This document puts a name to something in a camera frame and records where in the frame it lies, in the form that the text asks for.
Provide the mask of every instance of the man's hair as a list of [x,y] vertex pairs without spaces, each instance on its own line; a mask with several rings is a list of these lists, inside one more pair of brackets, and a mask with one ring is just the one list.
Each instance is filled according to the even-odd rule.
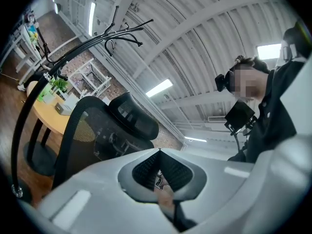
[[236,64],[234,66],[234,69],[239,69],[241,64],[249,64],[254,69],[263,73],[268,74],[270,72],[267,64],[264,61],[261,61],[259,57],[244,58],[243,56],[238,56],[235,62]]

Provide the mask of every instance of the vr headset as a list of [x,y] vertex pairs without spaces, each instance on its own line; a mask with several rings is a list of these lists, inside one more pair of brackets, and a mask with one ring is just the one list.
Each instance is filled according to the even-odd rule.
[[219,92],[222,92],[223,89],[227,89],[229,92],[234,91],[234,86],[232,86],[232,82],[234,81],[234,69],[235,66],[242,62],[245,58],[243,56],[238,56],[235,60],[235,65],[228,70],[226,75],[223,74],[218,75],[214,80],[216,83],[216,87]]

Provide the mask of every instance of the air conditioner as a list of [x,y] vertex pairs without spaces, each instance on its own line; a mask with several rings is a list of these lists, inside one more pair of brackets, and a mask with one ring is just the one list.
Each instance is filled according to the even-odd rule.
[[210,116],[208,117],[208,122],[213,122],[213,123],[225,123],[226,122],[226,119],[225,119],[225,116]]

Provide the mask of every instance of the chair backrest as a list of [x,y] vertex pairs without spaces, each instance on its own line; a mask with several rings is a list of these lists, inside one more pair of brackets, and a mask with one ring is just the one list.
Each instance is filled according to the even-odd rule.
[[136,103],[130,92],[113,99],[109,110],[122,124],[144,139],[157,138],[157,122]]
[[150,140],[125,127],[103,101],[84,97],[67,123],[52,188],[91,164],[151,148]]

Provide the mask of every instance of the black screen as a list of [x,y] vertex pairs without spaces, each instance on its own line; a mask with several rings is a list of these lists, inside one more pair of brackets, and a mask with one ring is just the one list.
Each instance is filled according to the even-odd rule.
[[225,119],[234,130],[237,131],[241,129],[253,115],[254,111],[246,103],[238,100],[225,116]]

